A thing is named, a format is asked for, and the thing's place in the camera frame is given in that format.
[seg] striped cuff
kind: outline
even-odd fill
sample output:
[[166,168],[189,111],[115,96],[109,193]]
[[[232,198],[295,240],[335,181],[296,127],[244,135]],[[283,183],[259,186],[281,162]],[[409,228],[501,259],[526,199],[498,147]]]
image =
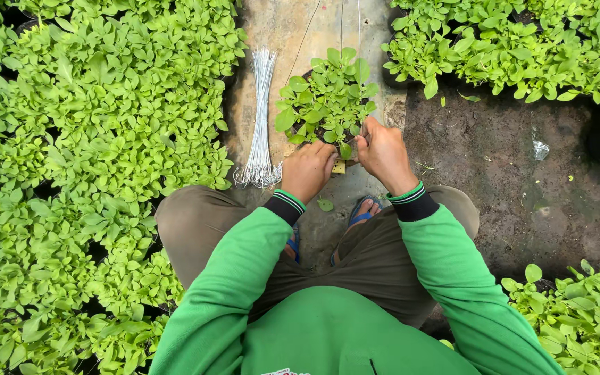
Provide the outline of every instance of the striped cuff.
[[301,201],[282,189],[275,190],[275,193],[265,202],[263,207],[284,219],[289,226],[293,226],[307,209]]
[[439,205],[425,191],[423,182],[404,195],[393,197],[388,193],[387,197],[401,222],[417,222],[431,216],[439,209]]

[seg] person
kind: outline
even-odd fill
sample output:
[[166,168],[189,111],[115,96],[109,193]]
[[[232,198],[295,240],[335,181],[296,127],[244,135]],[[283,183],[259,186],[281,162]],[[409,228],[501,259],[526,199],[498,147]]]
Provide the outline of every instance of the person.
[[[285,244],[329,179],[332,145],[290,155],[281,189],[253,212],[201,186],[161,203],[159,234],[187,291],[150,374],[564,374],[476,249],[471,200],[425,187],[399,130],[368,117],[356,141],[392,204],[361,201],[324,274]],[[436,302],[454,350],[418,330]]]

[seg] brown pants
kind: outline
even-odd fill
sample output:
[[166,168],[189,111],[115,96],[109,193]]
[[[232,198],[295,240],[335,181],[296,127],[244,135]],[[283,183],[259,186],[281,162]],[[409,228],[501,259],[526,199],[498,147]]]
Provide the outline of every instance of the brown pants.
[[[471,239],[476,236],[479,214],[466,194],[447,186],[429,187],[427,192],[453,213]],[[188,288],[203,271],[221,237],[247,215],[248,209],[224,193],[198,185],[183,187],[161,202],[155,215],[159,234],[184,287]],[[415,328],[436,304],[418,281],[392,207],[354,226],[342,237],[337,245],[341,261],[324,274],[300,267],[279,251],[279,261],[265,291],[249,313],[250,322],[289,295],[320,285],[360,293]]]

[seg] bundle of wires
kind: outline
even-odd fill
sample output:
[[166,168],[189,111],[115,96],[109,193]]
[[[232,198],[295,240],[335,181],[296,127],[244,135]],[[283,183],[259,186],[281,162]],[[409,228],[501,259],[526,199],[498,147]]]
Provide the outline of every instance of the bundle of wires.
[[270,189],[281,181],[281,162],[273,167],[270,162],[270,150],[267,143],[267,98],[275,66],[276,51],[267,47],[253,53],[253,73],[256,82],[256,123],[251,141],[249,159],[244,168],[238,168],[233,175],[235,186],[242,189],[248,184],[258,188]]

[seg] hand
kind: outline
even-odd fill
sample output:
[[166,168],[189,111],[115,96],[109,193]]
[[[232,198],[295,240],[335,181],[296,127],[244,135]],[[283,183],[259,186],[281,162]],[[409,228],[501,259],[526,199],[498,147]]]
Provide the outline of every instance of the hand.
[[333,145],[315,141],[292,153],[284,160],[281,189],[308,204],[328,183],[337,151]]
[[418,186],[420,182],[409,166],[409,156],[399,129],[384,127],[369,116],[355,140],[358,143],[357,161],[392,196],[406,194]]

